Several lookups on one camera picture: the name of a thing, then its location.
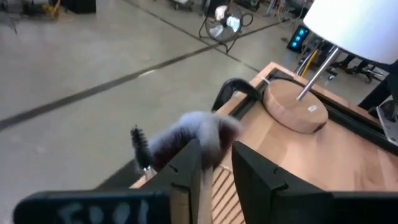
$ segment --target fan stand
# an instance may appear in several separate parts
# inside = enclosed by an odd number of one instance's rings
[[[201,31],[202,31],[203,27],[205,26],[207,19],[208,19],[208,16],[205,17],[205,20],[204,20],[203,23],[201,24],[201,27],[200,27],[200,29],[199,29],[199,39],[208,38],[208,39],[211,39],[211,40],[216,41],[217,43],[219,43],[220,45],[223,45],[223,46],[225,47],[225,51],[226,51],[226,53],[228,54],[228,52],[229,52],[229,51],[232,49],[232,47],[234,46],[234,44],[235,44],[236,40],[238,39],[238,37],[241,35],[242,27],[239,28],[238,34],[235,36],[234,39],[228,40],[228,41],[226,41],[226,42],[222,42],[222,41],[215,40],[215,39],[213,39],[213,38],[211,38],[211,37],[209,37],[209,36],[202,36]]]

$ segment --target wooden tabletop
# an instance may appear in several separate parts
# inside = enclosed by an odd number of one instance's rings
[[[274,68],[301,83],[307,82],[280,65],[270,63],[251,80],[251,84],[257,86]],[[365,110],[328,90],[316,85],[313,89],[378,123]],[[244,97],[245,94],[235,94],[218,113],[228,114]],[[238,141],[323,190],[398,191],[398,157],[333,121],[329,120],[315,134],[300,134],[279,124],[258,102],[244,115],[241,123],[244,131]],[[223,165],[232,169],[230,153]]]

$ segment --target concrete floor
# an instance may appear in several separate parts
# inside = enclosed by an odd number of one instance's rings
[[[297,66],[280,40],[292,28],[268,27],[277,19],[261,12],[230,57],[195,38],[202,17],[174,11],[166,0],[97,0],[95,15],[21,21],[17,35],[1,18],[0,123],[58,106],[0,130],[0,223],[33,192],[98,185],[132,159],[134,124],[151,136],[186,111],[209,110],[228,78],[250,80],[271,61]],[[87,91],[118,78],[106,91]],[[325,80],[318,83],[354,103],[377,85],[344,74]]]

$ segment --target black bristle brush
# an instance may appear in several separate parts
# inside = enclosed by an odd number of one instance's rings
[[[150,169],[151,155],[148,149],[148,141],[142,129],[136,125],[130,131],[132,148],[136,155],[138,166],[141,170]]]
[[[240,132],[239,121],[230,116],[204,111],[189,112],[169,129],[152,138],[148,150],[142,150],[144,147],[141,145],[135,146],[137,161],[141,163],[140,166],[149,163],[158,172],[192,139],[199,139],[202,148],[202,169],[215,169]]]

